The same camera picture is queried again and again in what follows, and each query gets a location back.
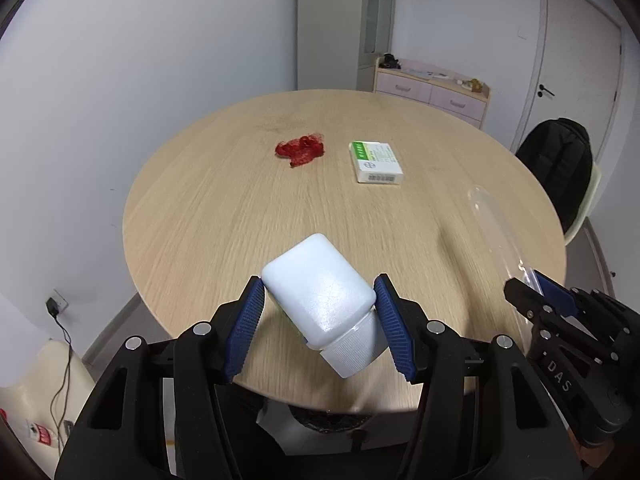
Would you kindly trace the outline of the white door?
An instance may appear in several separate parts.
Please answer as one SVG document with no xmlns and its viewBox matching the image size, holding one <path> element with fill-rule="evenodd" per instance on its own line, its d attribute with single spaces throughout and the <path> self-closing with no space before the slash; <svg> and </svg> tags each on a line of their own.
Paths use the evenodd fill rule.
<svg viewBox="0 0 640 480">
<path fill-rule="evenodd" d="M 639 49 L 610 0 L 540 0 L 532 78 L 511 150 L 546 119 L 570 118 L 594 159 L 623 143 L 639 76 Z"/>
</svg>

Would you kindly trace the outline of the clear plastic bag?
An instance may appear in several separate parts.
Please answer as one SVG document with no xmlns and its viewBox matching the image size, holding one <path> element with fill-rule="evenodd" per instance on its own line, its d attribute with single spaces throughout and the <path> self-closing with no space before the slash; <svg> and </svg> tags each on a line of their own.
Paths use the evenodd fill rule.
<svg viewBox="0 0 640 480">
<path fill-rule="evenodd" d="M 525 259 L 511 223 L 495 196 L 476 186 L 468 193 L 475 221 L 495 263 L 500 278 L 506 282 L 517 278 L 538 294 L 542 293 L 533 267 Z"/>
</svg>

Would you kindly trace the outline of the cream chair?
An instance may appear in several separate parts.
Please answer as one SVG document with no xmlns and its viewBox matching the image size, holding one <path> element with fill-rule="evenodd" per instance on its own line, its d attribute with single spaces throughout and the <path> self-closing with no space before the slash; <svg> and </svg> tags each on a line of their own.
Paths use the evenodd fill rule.
<svg viewBox="0 0 640 480">
<path fill-rule="evenodd" d="M 566 233 L 564 234 L 564 244 L 566 246 L 568 246 L 570 242 L 574 240 L 575 236 L 578 234 L 580 228 L 584 224 L 588 216 L 588 212 L 591 207 L 591 204 L 594 200 L 594 196 L 596 196 L 597 194 L 601 177 L 602 177 L 601 170 L 599 169 L 597 164 L 594 162 L 591 168 L 591 176 L 590 176 L 588 188 L 586 189 L 585 196 L 578 207 L 576 218 L 572 223 L 572 225 L 567 229 Z"/>
<path fill-rule="evenodd" d="M 17 382 L 1 388 L 1 409 L 9 427 L 29 457 L 52 479 L 58 466 L 49 401 L 58 386 L 56 340 L 48 341 L 38 352 L 34 364 Z M 74 353 L 70 378 L 70 403 L 66 420 L 76 422 L 94 387 L 94 380 Z"/>
</svg>

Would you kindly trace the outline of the pink drawer cabinet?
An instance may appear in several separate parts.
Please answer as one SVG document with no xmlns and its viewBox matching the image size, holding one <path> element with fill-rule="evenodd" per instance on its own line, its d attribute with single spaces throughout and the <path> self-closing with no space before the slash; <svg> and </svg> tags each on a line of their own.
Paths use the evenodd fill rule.
<svg viewBox="0 0 640 480">
<path fill-rule="evenodd" d="M 484 126 L 491 99 L 484 81 L 390 53 L 376 61 L 373 91 L 437 108 L 477 129 Z"/>
</svg>

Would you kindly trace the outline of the round wooden table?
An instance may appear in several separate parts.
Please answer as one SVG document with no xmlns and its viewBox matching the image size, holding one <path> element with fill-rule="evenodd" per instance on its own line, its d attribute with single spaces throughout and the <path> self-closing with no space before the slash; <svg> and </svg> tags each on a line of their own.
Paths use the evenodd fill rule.
<svg viewBox="0 0 640 480">
<path fill-rule="evenodd" d="M 291 168 L 274 149 L 319 133 L 324 154 Z M 349 143 L 388 143 L 398 185 L 356 181 Z M 134 180 L 124 251 L 141 298 L 178 336 L 238 298 L 247 280 L 321 233 L 367 281 L 387 274 L 401 296 L 460 335 L 518 344 L 524 318 L 501 278 L 468 193 L 495 196 L 525 259 L 565 278 L 558 217 L 538 181 L 477 128 L 385 94 L 306 90 L 218 110 L 167 141 Z"/>
</svg>

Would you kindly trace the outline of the cream chair at left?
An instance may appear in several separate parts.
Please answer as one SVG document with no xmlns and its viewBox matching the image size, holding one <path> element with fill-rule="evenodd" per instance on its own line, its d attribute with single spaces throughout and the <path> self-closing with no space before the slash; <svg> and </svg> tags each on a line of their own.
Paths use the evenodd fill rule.
<svg viewBox="0 0 640 480">
<path fill-rule="evenodd" d="M 1 409 L 9 427 L 29 457 L 52 479 L 58 466 L 49 401 L 58 386 L 56 340 L 48 341 L 38 352 L 34 364 L 17 382 L 1 388 Z M 76 422 L 94 387 L 94 380 L 74 353 L 70 378 L 70 403 L 66 420 Z"/>
</svg>

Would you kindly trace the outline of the black jacket on chair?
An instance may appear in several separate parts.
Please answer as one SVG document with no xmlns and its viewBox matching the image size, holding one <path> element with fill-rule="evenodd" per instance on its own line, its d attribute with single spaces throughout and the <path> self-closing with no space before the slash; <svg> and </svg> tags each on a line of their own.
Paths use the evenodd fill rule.
<svg viewBox="0 0 640 480">
<path fill-rule="evenodd" d="M 593 158 L 586 128 L 570 118 L 544 120 L 526 136 L 515 156 L 544 188 L 566 234 L 591 179 Z"/>
</svg>

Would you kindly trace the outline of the red mesh net wrapper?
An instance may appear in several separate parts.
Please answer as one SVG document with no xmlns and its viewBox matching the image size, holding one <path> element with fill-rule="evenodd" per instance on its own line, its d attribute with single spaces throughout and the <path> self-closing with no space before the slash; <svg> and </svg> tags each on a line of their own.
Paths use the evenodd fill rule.
<svg viewBox="0 0 640 480">
<path fill-rule="evenodd" d="M 287 159 L 291 168 L 304 166 L 324 154 L 322 135 L 307 134 L 297 139 L 280 142 L 274 149 L 277 157 Z"/>
</svg>

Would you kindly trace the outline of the white plastic bottle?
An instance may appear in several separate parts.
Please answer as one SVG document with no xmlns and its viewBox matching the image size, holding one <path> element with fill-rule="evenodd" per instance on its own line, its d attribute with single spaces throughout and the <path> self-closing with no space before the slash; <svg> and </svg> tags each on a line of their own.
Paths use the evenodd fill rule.
<svg viewBox="0 0 640 480">
<path fill-rule="evenodd" d="M 262 268 L 262 282 L 286 316 L 341 378 L 387 348 L 373 288 L 321 233 Z"/>
</svg>

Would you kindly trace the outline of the white green medicine box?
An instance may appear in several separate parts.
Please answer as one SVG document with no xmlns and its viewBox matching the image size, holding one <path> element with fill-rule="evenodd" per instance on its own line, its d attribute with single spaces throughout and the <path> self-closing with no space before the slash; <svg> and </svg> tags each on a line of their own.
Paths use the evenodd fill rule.
<svg viewBox="0 0 640 480">
<path fill-rule="evenodd" d="M 404 178 L 400 163 L 388 143 L 352 141 L 349 154 L 358 183 L 398 185 Z"/>
</svg>

